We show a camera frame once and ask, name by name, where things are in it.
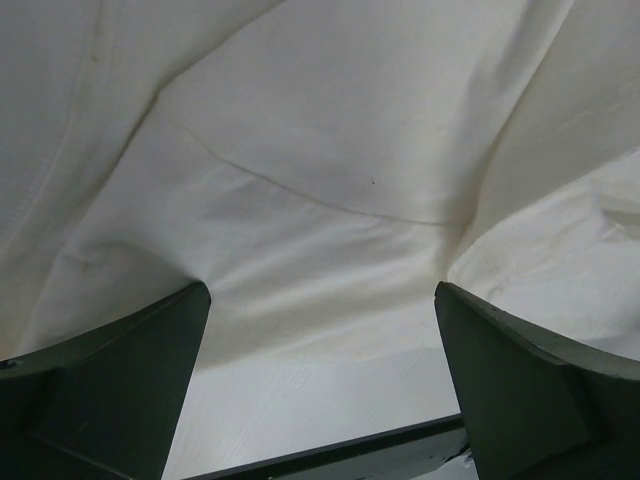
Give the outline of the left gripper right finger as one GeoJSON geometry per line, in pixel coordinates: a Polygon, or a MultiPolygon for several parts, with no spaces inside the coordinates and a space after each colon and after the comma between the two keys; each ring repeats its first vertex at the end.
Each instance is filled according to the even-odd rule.
{"type": "Polygon", "coordinates": [[[438,284],[447,363],[481,479],[636,479],[639,363],[438,284]]]}

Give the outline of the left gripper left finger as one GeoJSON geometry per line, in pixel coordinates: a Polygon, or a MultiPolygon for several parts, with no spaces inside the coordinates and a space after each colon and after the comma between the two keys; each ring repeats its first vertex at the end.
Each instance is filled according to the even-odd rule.
{"type": "Polygon", "coordinates": [[[210,305],[194,283],[2,361],[2,478],[161,478],[210,305]]]}

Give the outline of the cream white t shirt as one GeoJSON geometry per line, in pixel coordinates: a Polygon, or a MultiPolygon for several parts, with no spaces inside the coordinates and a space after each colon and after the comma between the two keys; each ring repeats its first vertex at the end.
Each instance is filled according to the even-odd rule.
{"type": "Polygon", "coordinates": [[[635,1],[5,1],[1,352],[203,282],[204,355],[639,328],[635,1]]]}

